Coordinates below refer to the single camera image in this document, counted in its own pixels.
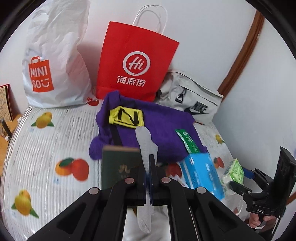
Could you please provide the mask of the green tissue pack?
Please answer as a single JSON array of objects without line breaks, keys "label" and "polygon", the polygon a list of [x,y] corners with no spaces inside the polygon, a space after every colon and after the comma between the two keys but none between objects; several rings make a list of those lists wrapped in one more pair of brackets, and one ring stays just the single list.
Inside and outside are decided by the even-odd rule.
[{"label": "green tissue pack", "polygon": [[231,190],[229,185],[231,181],[235,181],[243,185],[243,180],[244,171],[238,159],[234,159],[230,162],[222,178],[220,179],[223,191],[226,195],[234,195],[234,191]]}]

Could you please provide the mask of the yellow black mesh bag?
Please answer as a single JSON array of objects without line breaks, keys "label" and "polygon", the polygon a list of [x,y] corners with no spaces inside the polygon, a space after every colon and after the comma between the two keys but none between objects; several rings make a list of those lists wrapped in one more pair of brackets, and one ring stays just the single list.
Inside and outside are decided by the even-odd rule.
[{"label": "yellow black mesh bag", "polygon": [[140,109],[118,106],[109,111],[108,123],[113,142],[116,146],[123,146],[117,126],[133,128],[144,126],[144,114]]}]

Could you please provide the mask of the blue tissue pack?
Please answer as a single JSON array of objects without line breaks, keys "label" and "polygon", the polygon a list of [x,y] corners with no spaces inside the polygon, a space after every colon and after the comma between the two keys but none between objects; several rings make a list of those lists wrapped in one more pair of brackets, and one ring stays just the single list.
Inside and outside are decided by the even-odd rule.
[{"label": "blue tissue pack", "polygon": [[179,165],[189,188],[204,187],[219,200],[225,197],[219,176],[208,153],[189,154],[179,162]]}]

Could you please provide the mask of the dark green tea tin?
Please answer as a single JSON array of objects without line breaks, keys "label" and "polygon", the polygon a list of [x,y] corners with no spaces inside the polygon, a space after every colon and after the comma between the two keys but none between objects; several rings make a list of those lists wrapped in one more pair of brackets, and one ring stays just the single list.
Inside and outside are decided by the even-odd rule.
[{"label": "dark green tea tin", "polygon": [[139,148],[107,145],[102,149],[101,188],[111,188],[130,176],[130,170],[142,162]]}]

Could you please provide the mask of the fruit pattern tablecloth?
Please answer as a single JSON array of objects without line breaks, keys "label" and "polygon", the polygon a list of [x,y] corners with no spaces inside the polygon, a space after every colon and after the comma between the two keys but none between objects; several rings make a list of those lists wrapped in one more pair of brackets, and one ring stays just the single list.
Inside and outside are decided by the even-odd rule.
[{"label": "fruit pattern tablecloth", "polygon": [[[33,126],[44,113],[29,107],[10,141],[1,178],[4,225],[15,240],[27,240],[92,187],[101,188],[101,161],[89,156],[98,135],[100,106],[54,108],[53,125]],[[76,180],[59,174],[59,162],[82,159],[88,177]]]}]

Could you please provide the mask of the grey Nike bag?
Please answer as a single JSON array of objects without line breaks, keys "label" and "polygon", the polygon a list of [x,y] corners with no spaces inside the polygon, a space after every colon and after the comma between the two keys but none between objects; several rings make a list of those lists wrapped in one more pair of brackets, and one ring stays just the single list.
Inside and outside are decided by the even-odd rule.
[{"label": "grey Nike bag", "polygon": [[159,89],[160,105],[187,112],[196,122],[209,124],[223,100],[217,90],[199,84],[182,71],[169,70]]}]

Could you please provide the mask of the brown patterned box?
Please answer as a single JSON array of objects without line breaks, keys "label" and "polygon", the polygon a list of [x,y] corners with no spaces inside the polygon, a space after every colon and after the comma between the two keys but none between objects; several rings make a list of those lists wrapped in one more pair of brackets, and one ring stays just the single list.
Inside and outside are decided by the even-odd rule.
[{"label": "brown patterned box", "polygon": [[14,119],[13,109],[10,103],[10,85],[5,84],[0,87],[0,113],[1,118],[6,122],[12,122]]}]

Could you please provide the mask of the white Miniso plastic bag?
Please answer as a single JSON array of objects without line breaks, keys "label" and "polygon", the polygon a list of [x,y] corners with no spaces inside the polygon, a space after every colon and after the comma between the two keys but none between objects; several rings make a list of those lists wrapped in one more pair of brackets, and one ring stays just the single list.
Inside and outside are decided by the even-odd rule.
[{"label": "white Miniso plastic bag", "polygon": [[29,105],[59,108],[97,99],[77,48],[86,32],[89,7],[89,1],[45,1],[33,12],[22,60]]}]

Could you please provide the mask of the red Haidilao paper bag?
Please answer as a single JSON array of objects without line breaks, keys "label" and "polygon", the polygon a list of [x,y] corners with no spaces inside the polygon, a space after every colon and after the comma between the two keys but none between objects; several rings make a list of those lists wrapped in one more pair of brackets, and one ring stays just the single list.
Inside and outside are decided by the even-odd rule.
[{"label": "red Haidilao paper bag", "polygon": [[143,6],[131,25],[109,22],[98,66],[98,99],[117,90],[125,97],[154,101],[179,43],[163,35],[166,23],[159,22],[156,31],[137,25],[151,7]]}]

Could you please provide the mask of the brown wooden door frame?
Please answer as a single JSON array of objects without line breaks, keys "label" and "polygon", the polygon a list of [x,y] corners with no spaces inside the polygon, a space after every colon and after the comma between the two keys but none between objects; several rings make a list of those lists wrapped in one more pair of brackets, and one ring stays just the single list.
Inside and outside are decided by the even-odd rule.
[{"label": "brown wooden door frame", "polygon": [[252,56],[262,31],[264,20],[265,17],[262,15],[262,13],[256,10],[245,42],[243,43],[240,52],[238,53],[230,70],[228,71],[228,74],[218,88],[218,92],[222,94],[224,98],[229,94],[232,87],[235,85],[244,68],[246,67],[250,57]]}]

